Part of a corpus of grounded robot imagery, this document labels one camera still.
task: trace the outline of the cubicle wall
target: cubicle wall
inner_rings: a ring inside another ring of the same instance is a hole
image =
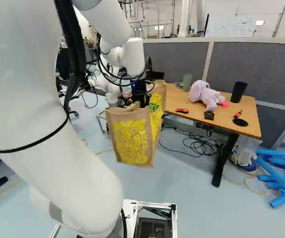
[[[230,93],[236,81],[247,82],[245,95],[255,97],[258,104],[262,146],[271,148],[285,130],[285,39],[254,38],[259,40],[147,40],[144,50],[167,82],[191,73],[194,80],[206,80],[211,88]]]
[[[144,44],[144,54],[151,57],[154,71],[165,72],[167,82],[182,81],[185,73],[192,74],[194,82],[202,78],[208,46],[208,42]]]

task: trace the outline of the black desk leg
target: black desk leg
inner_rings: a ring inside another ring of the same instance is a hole
[[[227,158],[231,155],[232,149],[238,139],[239,135],[235,133],[231,133],[228,136],[228,140],[226,144],[221,148],[221,152],[218,155],[216,166],[214,169],[213,179],[212,179],[212,185],[214,187],[219,187],[222,179],[222,173],[224,165],[227,161]]]

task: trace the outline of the printed pattern on bag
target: printed pattern on bag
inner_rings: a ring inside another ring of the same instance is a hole
[[[161,117],[163,115],[161,105],[161,94],[154,93],[150,98],[150,122],[152,130],[152,140],[156,140],[159,128],[161,127]]]
[[[114,123],[116,147],[124,163],[143,165],[148,161],[145,120]]]

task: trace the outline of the red screwdriver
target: red screwdriver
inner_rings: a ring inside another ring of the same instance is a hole
[[[235,115],[234,115],[234,118],[239,118],[240,115],[242,115],[242,111],[243,111],[243,110],[240,110],[237,114],[235,114]]]

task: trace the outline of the black cup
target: black cup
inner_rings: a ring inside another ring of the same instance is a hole
[[[236,82],[234,84],[232,96],[231,96],[231,102],[232,103],[239,103],[241,101],[241,98],[245,92],[245,89],[247,87],[247,83],[244,82]]]

